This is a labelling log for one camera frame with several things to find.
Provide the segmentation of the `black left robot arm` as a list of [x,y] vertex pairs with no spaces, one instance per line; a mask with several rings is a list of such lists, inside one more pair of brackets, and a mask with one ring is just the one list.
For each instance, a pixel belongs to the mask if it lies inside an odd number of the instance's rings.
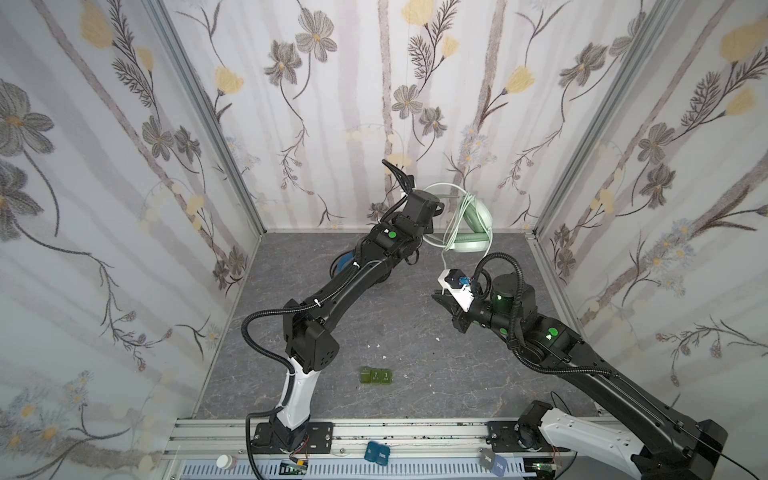
[[[433,218],[442,213],[444,204],[435,195],[417,189],[412,175],[386,159],[382,164],[396,179],[402,196],[357,242],[351,259],[325,286],[303,301],[254,312],[241,322],[245,343],[286,368],[278,404],[261,414],[268,419],[268,430],[256,437],[248,436],[249,447],[262,443],[293,452],[303,446],[309,437],[310,406],[319,373],[340,350],[333,330],[370,287],[384,282],[401,262],[410,264],[410,257],[417,254],[424,237],[434,232]],[[249,333],[254,321],[267,317],[282,318],[284,356],[259,345]]]

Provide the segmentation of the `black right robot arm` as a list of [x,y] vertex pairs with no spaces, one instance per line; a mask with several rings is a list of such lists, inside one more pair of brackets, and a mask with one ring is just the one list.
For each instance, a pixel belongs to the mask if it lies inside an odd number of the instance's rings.
[[512,429],[519,447],[570,450],[634,479],[713,478],[726,457],[726,430],[657,399],[605,361],[575,330],[540,314],[534,289],[511,255],[490,253],[471,274],[444,269],[438,283],[432,297],[451,314],[459,332],[473,324],[491,331],[523,366],[570,383],[620,424],[605,427],[534,401]]

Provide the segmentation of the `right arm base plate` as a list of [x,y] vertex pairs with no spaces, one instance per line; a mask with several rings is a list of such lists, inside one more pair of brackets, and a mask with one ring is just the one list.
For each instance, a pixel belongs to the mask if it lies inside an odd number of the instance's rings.
[[489,421],[486,443],[495,453],[554,453],[539,428],[517,421]]

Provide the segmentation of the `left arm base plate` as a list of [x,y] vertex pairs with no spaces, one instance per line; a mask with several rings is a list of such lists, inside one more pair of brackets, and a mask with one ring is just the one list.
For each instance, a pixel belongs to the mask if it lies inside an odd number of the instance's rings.
[[281,423],[259,423],[249,442],[255,454],[329,454],[333,440],[332,422],[308,421],[290,430]]

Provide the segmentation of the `black blue headphones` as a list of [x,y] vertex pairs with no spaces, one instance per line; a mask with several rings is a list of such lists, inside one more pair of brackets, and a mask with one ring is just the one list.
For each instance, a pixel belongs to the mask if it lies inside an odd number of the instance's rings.
[[345,266],[354,259],[354,257],[355,254],[353,250],[346,251],[337,256],[332,261],[329,268],[330,278],[333,279],[337,274],[339,274],[345,268]]

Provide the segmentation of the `mint green headphones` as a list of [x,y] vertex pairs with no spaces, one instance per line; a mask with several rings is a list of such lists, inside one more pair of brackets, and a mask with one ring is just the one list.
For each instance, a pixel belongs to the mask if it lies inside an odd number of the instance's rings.
[[425,191],[438,198],[455,199],[457,208],[441,236],[426,235],[424,241],[442,251],[457,253],[490,252],[493,243],[493,217],[488,207],[475,195],[459,185],[436,182]]

